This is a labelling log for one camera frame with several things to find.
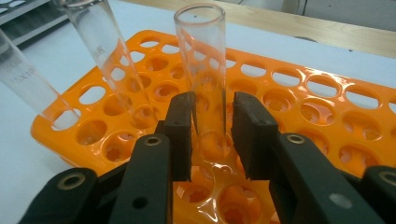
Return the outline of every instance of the test tube rack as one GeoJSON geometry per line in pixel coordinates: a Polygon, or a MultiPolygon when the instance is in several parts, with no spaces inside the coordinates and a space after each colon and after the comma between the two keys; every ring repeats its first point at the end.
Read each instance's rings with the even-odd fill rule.
{"type": "MultiPolygon", "coordinates": [[[[142,31],[127,41],[127,47],[159,119],[164,119],[171,98],[186,91],[177,38],[142,31]]],[[[268,181],[246,180],[233,148],[235,91],[255,95],[282,133],[309,137],[343,171],[362,176],[368,166],[396,167],[396,90],[236,49],[227,49],[226,58],[227,150],[193,149],[191,182],[174,183],[176,223],[278,222],[268,181]]],[[[98,175],[129,160],[137,130],[97,67],[63,98],[80,120],[66,130],[55,130],[37,116],[31,129],[37,142],[98,175]],[[88,127],[95,127],[99,135],[92,138],[88,127]]],[[[205,99],[200,102],[203,108],[210,106],[205,99]]]]}

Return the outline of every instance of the metal screw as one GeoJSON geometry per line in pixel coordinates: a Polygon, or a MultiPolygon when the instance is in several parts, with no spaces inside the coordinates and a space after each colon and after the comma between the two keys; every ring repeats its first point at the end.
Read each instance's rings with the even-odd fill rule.
{"type": "Polygon", "coordinates": [[[391,171],[381,171],[378,175],[383,181],[396,187],[396,173],[391,171]]]}
{"type": "Polygon", "coordinates": [[[85,175],[82,173],[72,173],[64,176],[58,182],[58,189],[70,190],[80,186],[85,181],[85,175]]]}
{"type": "Polygon", "coordinates": [[[146,146],[154,147],[154,146],[159,145],[161,143],[161,141],[162,140],[159,137],[150,137],[150,138],[146,139],[145,144],[146,144],[146,146]]]}
{"type": "Polygon", "coordinates": [[[286,138],[294,144],[303,144],[305,143],[305,139],[303,139],[300,135],[297,134],[289,134],[286,138]]]}

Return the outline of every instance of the wooden edge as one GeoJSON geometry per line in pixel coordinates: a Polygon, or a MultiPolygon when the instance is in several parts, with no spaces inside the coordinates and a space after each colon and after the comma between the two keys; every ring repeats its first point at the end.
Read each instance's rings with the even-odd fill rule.
{"type": "Polygon", "coordinates": [[[230,23],[265,31],[307,37],[321,44],[396,58],[396,32],[336,21],[325,21],[263,8],[245,7],[212,0],[122,0],[149,7],[178,10],[193,3],[215,3],[226,11],[230,23]]]}

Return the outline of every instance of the white countertop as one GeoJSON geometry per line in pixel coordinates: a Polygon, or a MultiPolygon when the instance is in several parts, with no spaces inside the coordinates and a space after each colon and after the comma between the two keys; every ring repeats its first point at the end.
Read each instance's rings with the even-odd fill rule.
{"type": "MultiPolygon", "coordinates": [[[[175,34],[172,11],[110,0],[125,39],[142,30],[175,34]]],[[[325,46],[290,36],[227,24],[227,46],[396,88],[396,59],[325,46]]],[[[58,91],[94,66],[71,23],[23,53],[58,91]]],[[[30,135],[35,112],[0,84],[0,223],[16,223],[54,175],[70,168],[30,135]]]]}

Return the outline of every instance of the glass test tube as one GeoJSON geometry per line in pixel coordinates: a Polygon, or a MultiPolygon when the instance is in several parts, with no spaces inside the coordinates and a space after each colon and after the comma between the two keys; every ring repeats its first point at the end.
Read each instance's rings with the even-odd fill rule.
{"type": "Polygon", "coordinates": [[[1,30],[0,80],[37,114],[48,120],[53,128],[64,130],[78,121],[79,115],[1,30]]]}
{"type": "Polygon", "coordinates": [[[131,114],[132,124],[140,131],[155,128],[158,119],[107,0],[52,3],[66,12],[120,105],[131,114]]]}
{"type": "Polygon", "coordinates": [[[187,85],[195,92],[198,147],[216,160],[225,153],[225,12],[195,4],[178,10],[174,19],[187,85]]]}

